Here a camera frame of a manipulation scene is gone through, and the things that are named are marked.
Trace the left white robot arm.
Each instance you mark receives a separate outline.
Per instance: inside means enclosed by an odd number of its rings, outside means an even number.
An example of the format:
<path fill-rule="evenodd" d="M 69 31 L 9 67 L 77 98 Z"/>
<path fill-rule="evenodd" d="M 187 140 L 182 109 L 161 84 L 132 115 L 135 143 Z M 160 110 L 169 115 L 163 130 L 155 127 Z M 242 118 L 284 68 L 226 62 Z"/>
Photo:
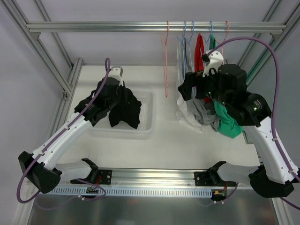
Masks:
<path fill-rule="evenodd" d="M 58 184 L 95 183 L 98 166 L 88 158 L 75 163 L 59 164 L 58 161 L 74 142 L 92 129 L 100 120 L 109 118 L 112 126 L 124 121 L 136 128 L 139 124 L 140 102 L 126 88 L 122 79 L 103 78 L 88 97 L 74 108 L 68 121 L 42 146 L 32 153 L 23 151 L 18 161 L 22 173 L 40 193 L 51 192 Z"/>

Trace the black tank top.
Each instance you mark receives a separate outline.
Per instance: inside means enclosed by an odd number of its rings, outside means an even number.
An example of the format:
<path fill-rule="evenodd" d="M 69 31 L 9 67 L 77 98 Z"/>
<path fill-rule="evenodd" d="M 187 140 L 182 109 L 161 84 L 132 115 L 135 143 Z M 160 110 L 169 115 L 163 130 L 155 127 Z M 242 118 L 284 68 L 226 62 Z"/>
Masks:
<path fill-rule="evenodd" d="M 137 129 L 140 124 L 141 106 L 141 101 L 136 98 L 131 89 L 126 88 L 125 102 L 119 102 L 110 110 L 110 126 L 114 127 L 123 121 L 130 127 Z"/>

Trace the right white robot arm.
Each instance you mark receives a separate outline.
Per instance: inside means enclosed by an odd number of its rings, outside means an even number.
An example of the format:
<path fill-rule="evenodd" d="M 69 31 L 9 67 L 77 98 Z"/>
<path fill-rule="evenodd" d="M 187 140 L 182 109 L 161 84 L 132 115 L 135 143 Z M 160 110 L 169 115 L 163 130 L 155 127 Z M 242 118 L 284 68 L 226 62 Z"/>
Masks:
<path fill-rule="evenodd" d="M 284 161 L 287 156 L 281 144 L 276 143 L 276 131 L 271 127 L 272 112 L 266 100 L 259 94 L 247 90 L 247 74 L 235 64 L 224 64 L 211 68 L 208 75 L 203 71 L 187 72 L 178 87 L 185 101 L 191 100 L 192 88 L 196 87 L 196 98 L 210 97 L 225 106 L 227 113 L 241 126 L 255 146 L 261 165 L 233 165 L 219 161 L 210 167 L 200 181 L 220 186 L 226 181 L 250 185 L 264 198 L 287 197 L 297 182 L 299 169 L 291 159 L 290 168 Z"/>

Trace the white tank top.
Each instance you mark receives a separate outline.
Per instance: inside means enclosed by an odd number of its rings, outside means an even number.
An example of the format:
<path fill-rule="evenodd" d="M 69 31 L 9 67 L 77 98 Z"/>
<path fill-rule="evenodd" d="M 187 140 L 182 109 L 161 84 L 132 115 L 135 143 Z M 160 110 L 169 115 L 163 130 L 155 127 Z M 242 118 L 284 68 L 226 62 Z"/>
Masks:
<path fill-rule="evenodd" d="M 200 135 L 206 135 L 207 131 L 203 125 L 201 125 L 194 117 L 194 114 L 188 110 L 186 101 L 183 100 L 182 95 L 179 93 L 177 88 L 183 83 L 183 53 L 181 44 L 177 45 L 177 78 L 176 78 L 176 118 L 180 124 L 186 126 L 187 128 L 197 132 Z"/>

